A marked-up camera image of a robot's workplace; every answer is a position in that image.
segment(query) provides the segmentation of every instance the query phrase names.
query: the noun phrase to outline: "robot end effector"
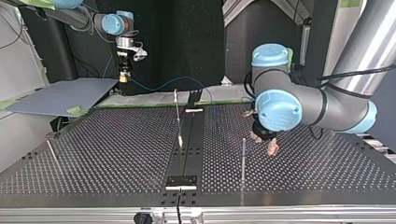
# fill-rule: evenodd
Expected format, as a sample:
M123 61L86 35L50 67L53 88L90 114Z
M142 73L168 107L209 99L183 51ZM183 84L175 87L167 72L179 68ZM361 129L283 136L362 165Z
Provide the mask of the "robot end effector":
M116 14L99 14L95 16L95 21L101 24L99 32L116 36L120 82L128 82L133 69L132 61L140 62L148 56L148 53L143 50L143 42L134 41L134 37L139 34L138 30L134 30L134 14L126 11L117 11Z
M392 67L396 60L393 15L395 0L368 1L333 72ZM290 81L288 51L283 46L262 45L254 50L252 58L255 123L260 124L263 133L274 135L299 124L365 133L374 125L377 109L370 98L387 72L334 75L326 78L329 81L322 88L311 88Z

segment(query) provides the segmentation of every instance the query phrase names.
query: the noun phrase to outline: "metal bracket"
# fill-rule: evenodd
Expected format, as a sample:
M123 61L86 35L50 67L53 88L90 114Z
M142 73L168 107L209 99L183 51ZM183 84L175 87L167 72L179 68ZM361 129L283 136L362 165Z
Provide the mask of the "metal bracket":
M166 181L166 190L196 190L196 175L169 176Z

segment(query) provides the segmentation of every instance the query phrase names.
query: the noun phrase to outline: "black cable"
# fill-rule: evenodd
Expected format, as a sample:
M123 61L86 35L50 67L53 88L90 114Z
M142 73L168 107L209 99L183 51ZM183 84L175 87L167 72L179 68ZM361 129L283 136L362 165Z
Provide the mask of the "black cable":
M244 88L245 88L245 92L247 93L247 95L249 95L251 98L256 99L256 96L248 89L248 76L250 73L247 73L245 75L245 79L244 79Z
M72 54L72 57L76 60L76 61L78 61L79 62L79 64L81 65L81 67L83 67L87 72L89 72L89 73L91 73L92 75L94 75L94 76L96 76L96 77L100 77L100 74L99 74L99 71L96 69L96 68L94 68L92 65L90 65L89 63L86 63L86 62L84 62L84 61L82 61L81 59L79 59L78 57L76 57L73 53L71 53Z
M178 220L178 224L182 224L183 222L182 222L182 220L181 220L181 213L180 213L179 204L180 204L180 192L178 193L176 210L177 210L177 220Z
M323 136L323 128L320 128L320 135L319 135L319 137L317 137L317 136L314 134L314 130L312 130L312 126L309 126L308 128L309 128L309 132L311 132L311 135L312 135L312 137L313 137L315 140L320 140L320 139L322 138L322 136Z
M16 38L15 40L13 40L11 43L6 44L6 45L0 47L0 49L5 49L5 48L8 48L9 46L15 44L15 43L21 38L22 34L23 34L23 22L21 21L21 31L20 31L20 33L18 34L17 38Z
M318 78L318 80L319 81L324 81L324 80L330 80L330 79L341 78L341 77L354 77L354 76L361 76L361 75L376 75L378 73L388 72L388 71L393 70L393 69L396 69L396 64L392 64L392 65L387 66L387 67L369 69L369 70L364 70L364 71L355 71L355 72L334 74L334 75L327 76L327 77L320 77L320 78Z

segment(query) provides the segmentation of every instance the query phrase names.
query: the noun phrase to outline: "metal rod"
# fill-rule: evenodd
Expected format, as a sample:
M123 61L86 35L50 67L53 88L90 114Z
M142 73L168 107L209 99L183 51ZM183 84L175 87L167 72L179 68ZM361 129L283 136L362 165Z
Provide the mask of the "metal rod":
M396 59L396 1L368 0L333 73L387 67ZM343 90L371 96L387 72L335 78Z
M247 150L247 139L242 139L242 189L245 188L245 168L246 168L246 150Z
M50 151L50 154L52 155L53 159L58 161L58 158L56 157L55 151L53 150L52 143L50 142L49 139L47 139L47 145L49 146L49 151Z
M180 124L180 113L178 111L178 97L177 97L177 90L174 91L175 95L175 104L176 104L176 114L177 114L177 127L178 127L178 144L180 148L183 147L183 138L181 137L181 124Z

